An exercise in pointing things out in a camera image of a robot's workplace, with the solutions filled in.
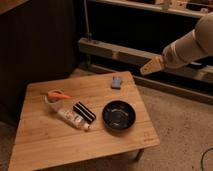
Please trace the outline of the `tan flat gripper end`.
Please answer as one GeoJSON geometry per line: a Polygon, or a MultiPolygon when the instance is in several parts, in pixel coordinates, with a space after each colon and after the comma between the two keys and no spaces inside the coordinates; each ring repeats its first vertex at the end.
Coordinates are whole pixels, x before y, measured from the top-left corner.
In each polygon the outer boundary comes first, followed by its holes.
{"type": "Polygon", "coordinates": [[[164,62],[161,57],[156,56],[140,68],[142,75],[148,75],[164,69],[164,62]]]}

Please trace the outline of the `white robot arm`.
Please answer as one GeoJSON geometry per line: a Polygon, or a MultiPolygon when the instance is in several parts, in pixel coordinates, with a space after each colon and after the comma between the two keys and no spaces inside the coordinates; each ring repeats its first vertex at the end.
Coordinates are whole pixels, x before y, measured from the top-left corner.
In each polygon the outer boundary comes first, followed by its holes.
{"type": "Polygon", "coordinates": [[[140,72],[148,75],[177,69],[208,56],[213,56],[213,12],[200,18],[192,31],[166,46],[162,55],[152,58],[140,72]]]}

